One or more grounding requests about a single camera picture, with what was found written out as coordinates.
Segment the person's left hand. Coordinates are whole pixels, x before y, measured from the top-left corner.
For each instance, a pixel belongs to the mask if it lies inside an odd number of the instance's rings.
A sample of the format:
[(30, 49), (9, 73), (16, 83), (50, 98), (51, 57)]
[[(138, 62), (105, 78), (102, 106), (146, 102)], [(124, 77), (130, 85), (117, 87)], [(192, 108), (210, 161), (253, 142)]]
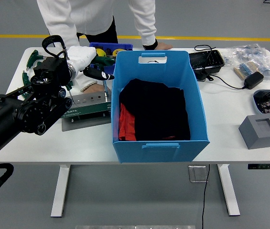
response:
[(156, 46), (155, 50), (169, 50), (171, 48), (173, 48), (173, 46), (171, 44), (159, 42), (158, 45)]

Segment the person's right hand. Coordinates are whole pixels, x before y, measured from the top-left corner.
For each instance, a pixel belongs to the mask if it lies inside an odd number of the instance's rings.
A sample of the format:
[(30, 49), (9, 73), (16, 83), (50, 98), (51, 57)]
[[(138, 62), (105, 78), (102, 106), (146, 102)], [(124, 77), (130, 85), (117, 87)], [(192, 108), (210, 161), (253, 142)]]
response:
[(84, 94), (96, 93), (96, 92), (104, 92), (104, 85), (96, 83), (89, 86), (87, 89), (83, 91)]

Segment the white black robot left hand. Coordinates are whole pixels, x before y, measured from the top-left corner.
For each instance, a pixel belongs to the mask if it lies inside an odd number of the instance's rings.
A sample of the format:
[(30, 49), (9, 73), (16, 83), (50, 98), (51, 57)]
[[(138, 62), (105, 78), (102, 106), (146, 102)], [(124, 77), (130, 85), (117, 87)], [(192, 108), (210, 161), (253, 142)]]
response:
[(113, 80), (114, 75), (106, 73), (105, 66), (112, 66), (114, 58), (98, 56), (95, 47), (71, 46), (67, 51), (67, 65), (71, 79), (79, 72), (92, 79)]

